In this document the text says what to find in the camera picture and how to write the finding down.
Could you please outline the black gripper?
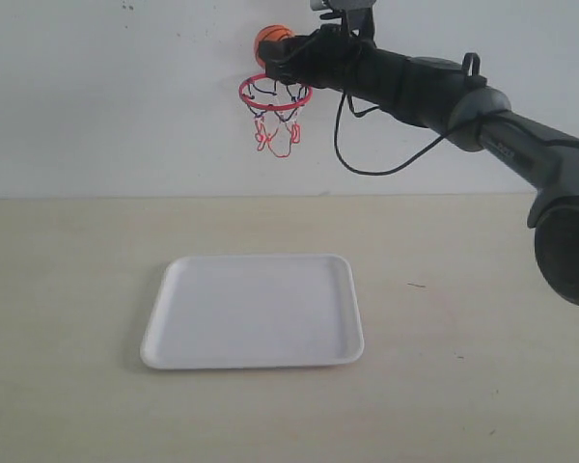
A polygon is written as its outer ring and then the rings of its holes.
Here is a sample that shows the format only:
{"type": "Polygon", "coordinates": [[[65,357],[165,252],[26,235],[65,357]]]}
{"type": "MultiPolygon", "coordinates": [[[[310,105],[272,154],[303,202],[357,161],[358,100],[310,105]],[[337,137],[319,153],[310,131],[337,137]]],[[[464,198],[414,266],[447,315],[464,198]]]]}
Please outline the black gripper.
{"type": "Polygon", "coordinates": [[[261,40],[258,57],[269,61],[269,79],[362,95],[367,86],[360,80],[360,63],[366,49],[365,39],[340,26],[323,26],[308,36],[261,40]]]}

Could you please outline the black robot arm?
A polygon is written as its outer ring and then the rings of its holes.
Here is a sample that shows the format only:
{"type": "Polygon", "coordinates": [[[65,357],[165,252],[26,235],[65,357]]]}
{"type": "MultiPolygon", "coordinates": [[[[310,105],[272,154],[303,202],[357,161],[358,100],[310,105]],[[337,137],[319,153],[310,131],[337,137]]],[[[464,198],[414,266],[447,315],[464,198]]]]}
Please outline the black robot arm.
{"type": "Polygon", "coordinates": [[[261,41],[268,77],[358,97],[461,150],[487,150],[537,191],[527,225],[549,286],[579,306],[579,139],[515,114],[480,73],[480,58],[409,57],[334,25],[261,41]]]}

